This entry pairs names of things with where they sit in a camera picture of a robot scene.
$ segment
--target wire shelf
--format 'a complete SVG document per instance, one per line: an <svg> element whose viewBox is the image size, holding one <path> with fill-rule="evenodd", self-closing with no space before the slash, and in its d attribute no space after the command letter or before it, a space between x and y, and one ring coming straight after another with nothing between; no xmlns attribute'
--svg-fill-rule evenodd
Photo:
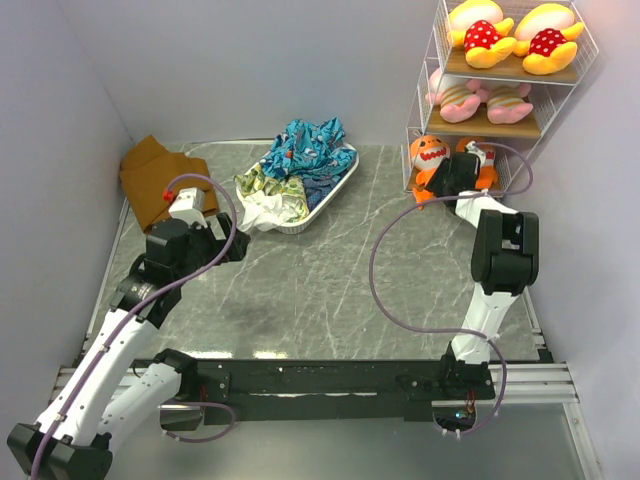
<svg viewBox="0 0 640 480"><path fill-rule="evenodd" d="M500 190L506 190L511 183L511 168L509 167L509 158L505 152L502 152L493 163L496 172L498 172L498 183Z"/></svg>
<svg viewBox="0 0 640 480"><path fill-rule="evenodd" d="M551 75L531 75L522 68L522 59L510 56L492 69L477 70L466 64L464 52L453 50L451 43L451 25L449 12L464 3L464 0L438 0L436 14L431 32L427 53L424 57L416 97L407 123L407 144L402 147L402 169L405 189L410 188L414 180L413 159L410 158L412 140L424 134L437 134L448 141L448 138L460 135L482 135L495 141L507 143L515 147L527 149L525 154L530 157L536 149L542 136L548 131L560 110L566 105L566 100L573 93L575 87L583 79L599 54L598 46L588 27L576 40L578 53L572 64L562 72ZM545 0L500 0L504 17L513 18L517 25L535 7L547 3ZM583 22L580 12L572 0L556 0L556 3L570 8L576 22ZM458 124L447 124L439 115L439 108L431 101L429 76L436 68L441 68L448 75L479 78L481 80L505 80L527 82L532 84L528 101L533 104L531 116L515 125L492 125L486 120L486 107L481 106L471 119ZM507 189L512 183L520 167L509 165L509 155L498 153L495 168L499 175L501 189Z"/></svg>
<svg viewBox="0 0 640 480"><path fill-rule="evenodd" d="M547 86L533 85L529 92L529 102L533 105L533 114L540 127L540 136L543 136L558 113Z"/></svg>
<svg viewBox="0 0 640 480"><path fill-rule="evenodd" d="M572 64L567 67L565 70L573 70L567 72L559 72L558 74L552 75L530 75L526 73L523 69L519 68L521 65L521 60L516 57L510 57L504 64L513 64L516 69L503 69L503 68L493 68L487 70L475 70L473 68L464 68L460 71L457 68L448 67L448 62L451 58L452 54L452 43L451 36L449 32L451 31L451 24L449 22L449 12L451 12L455 7L464 3L464 0L440 0L438 2L438 7L436 10L435 23L433 27L434 31L434 41L436 43L436 51L438 52L438 61L440 63L440 67L446 73L450 75L457 75L463 77L478 77L478 78L486 78L486 79L508 79L508 80L521 80L524 81L526 79L529 83L545 83L545 84L558 84L558 85L577 85L584 74L589 70L589 67L593 64L595 58L598 56L599 49L596 45L593 36L589 32L588 27L585 28L585 31L578 37L576 43L578 44L578 53L576 58L573 60ZM533 10L538 5L543 3L548 3L544 0L501 0L499 2L500 8L504 14L505 18L513 18L515 25L527 15L531 10ZM576 22L581 22L582 16L580 12L574 5L573 1L570 0L559 0L556 3L561 5L565 5L570 8L574 15Z"/></svg>
<svg viewBox="0 0 640 480"><path fill-rule="evenodd" d="M422 70L418 79L418 105L420 107L420 125L424 131L431 115L431 101L429 96L429 72L427 62L422 62Z"/></svg>

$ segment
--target white wall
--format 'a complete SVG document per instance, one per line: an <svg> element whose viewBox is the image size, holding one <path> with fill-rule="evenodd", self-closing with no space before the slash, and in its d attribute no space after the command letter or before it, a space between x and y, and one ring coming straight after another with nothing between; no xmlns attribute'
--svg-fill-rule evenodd
<svg viewBox="0 0 640 480"><path fill-rule="evenodd" d="M436 0L60 0L136 140L405 139Z"/></svg>
<svg viewBox="0 0 640 480"><path fill-rule="evenodd" d="M79 352L131 144L55 0L0 2L0 437ZM24 478L6 446L0 476Z"/></svg>
<svg viewBox="0 0 640 480"><path fill-rule="evenodd" d="M542 150L529 194L545 338L567 360L606 478L640 478L640 4L581 0L604 70Z"/></svg>

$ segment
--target brown cloth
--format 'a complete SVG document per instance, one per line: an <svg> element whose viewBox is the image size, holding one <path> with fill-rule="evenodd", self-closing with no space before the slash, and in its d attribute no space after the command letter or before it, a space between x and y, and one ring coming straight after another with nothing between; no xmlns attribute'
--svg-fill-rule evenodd
<svg viewBox="0 0 640 480"><path fill-rule="evenodd" d="M129 150L120 163L122 188L144 233L149 233L154 223L169 218L169 203L162 198L162 192L171 180L183 173L199 173L208 177L209 169L203 159L171 153L151 135ZM178 194L181 189L190 187L204 192L202 213L205 217L218 212L213 187L203 180L181 180L172 190Z"/></svg>

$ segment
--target white wire rack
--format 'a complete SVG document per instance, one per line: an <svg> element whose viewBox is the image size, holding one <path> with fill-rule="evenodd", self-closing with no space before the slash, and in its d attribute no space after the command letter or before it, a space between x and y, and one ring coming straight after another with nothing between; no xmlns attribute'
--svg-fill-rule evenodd
<svg viewBox="0 0 640 480"><path fill-rule="evenodd" d="M433 37L436 43L436 51L438 52L438 60L440 62L440 67L446 69L447 62L451 55L451 50L453 48L451 43L451 36L449 32L451 31L451 24L449 22L449 12L453 10L458 5L464 3L464 0L439 0L438 8L436 10L435 23L433 25ZM543 3L548 3L545 0L500 0L497 2L502 9L502 13L505 18L513 18L515 25L518 23L535 7L541 5ZM572 0L557 0L555 3L559 3L561 5L565 5L570 8L574 15L576 22L582 22L582 15L576 8L574 2ZM584 74L589 70L589 67L592 65L595 58L598 56L599 49L596 45L593 36L589 32L589 28L585 28L585 31L578 37L576 40L578 44L578 53L576 58L573 60L571 66L569 68L573 68L576 72L576 77L574 81L567 80L553 80L551 77L544 76L531 76L528 81L530 83L557 83L560 85L575 85L577 84ZM447 72L449 74L460 75L452 72ZM491 70L480 71L478 72L479 76L484 78L494 78L497 80L503 79L504 77L493 77L491 76Z"/></svg>
<svg viewBox="0 0 640 480"><path fill-rule="evenodd" d="M403 146L402 149L402 168L405 189L409 189L415 160L409 157L411 142L420 135L430 133L429 121L432 115L437 114L437 109L434 108L429 95L432 90L429 85L429 77L431 74L433 74L437 68L441 68L442 71L448 75L481 78L482 80L514 80L513 77L505 75L495 69L467 69L466 71L458 71L453 68L447 68L453 51L449 12L462 3L464 3L464 0L438 0L433 30L420 71L414 106L407 123L407 145ZM531 10L547 2L544 0L500 0L498 3L502 8L505 18L513 18L517 25ZM573 1L557 0L556 3L566 5L570 8L575 15L576 22L584 21ZM576 43L578 44L578 53L572 64L568 67L573 70L574 74L535 76L528 75L522 71L522 74L516 76L519 80L524 78L528 83L532 84L528 100L533 104L533 115L540 130L539 138L527 140L522 146L522 148L526 150L525 155L527 158L530 158L542 137L553 124L560 110L566 105L567 99L571 96L575 87L583 79L599 54L598 46L588 26L580 37L578 37ZM520 62L520 60L515 57L512 58L511 61ZM494 138L494 140L506 143L504 138ZM515 139L509 140L509 144L514 143L514 140ZM521 167L515 169L510 168L509 156L506 154L503 155L502 153L499 155L501 156L496 159L496 170L500 177L500 187L507 189L512 184L514 177L521 171Z"/></svg>

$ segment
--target cable clip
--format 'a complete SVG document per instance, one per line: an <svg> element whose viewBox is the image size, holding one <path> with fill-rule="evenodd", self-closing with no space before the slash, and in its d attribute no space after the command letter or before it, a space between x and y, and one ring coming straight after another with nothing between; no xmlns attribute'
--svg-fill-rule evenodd
<svg viewBox="0 0 640 480"><path fill-rule="evenodd" d="M162 199L165 202L173 203L173 201L176 199L176 194L173 191L169 190L168 188L165 188L162 191Z"/></svg>
<svg viewBox="0 0 640 480"><path fill-rule="evenodd" d="M465 145L464 148L468 153L473 153L476 157L478 157L481 167L484 166L484 164L487 162L487 154L484 150L478 147L478 144L475 141L470 141Z"/></svg>

